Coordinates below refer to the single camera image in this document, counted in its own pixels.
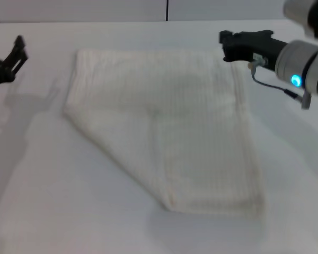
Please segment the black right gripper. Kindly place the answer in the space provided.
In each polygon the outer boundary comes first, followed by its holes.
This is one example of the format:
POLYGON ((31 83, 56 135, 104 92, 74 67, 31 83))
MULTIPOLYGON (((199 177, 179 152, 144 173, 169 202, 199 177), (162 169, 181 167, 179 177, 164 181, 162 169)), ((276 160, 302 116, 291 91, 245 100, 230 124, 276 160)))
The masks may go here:
MULTIPOLYGON (((241 32, 240 33, 240 47, 239 60, 251 62, 253 55, 260 55, 266 60, 265 69, 275 71, 275 65, 282 49, 287 45, 272 37, 271 30, 263 30, 258 32, 241 32)), ((225 62, 238 61, 236 49, 229 46, 236 46, 238 44, 238 33, 224 30, 219 32, 219 43, 223 46, 224 53, 223 60, 225 62)))

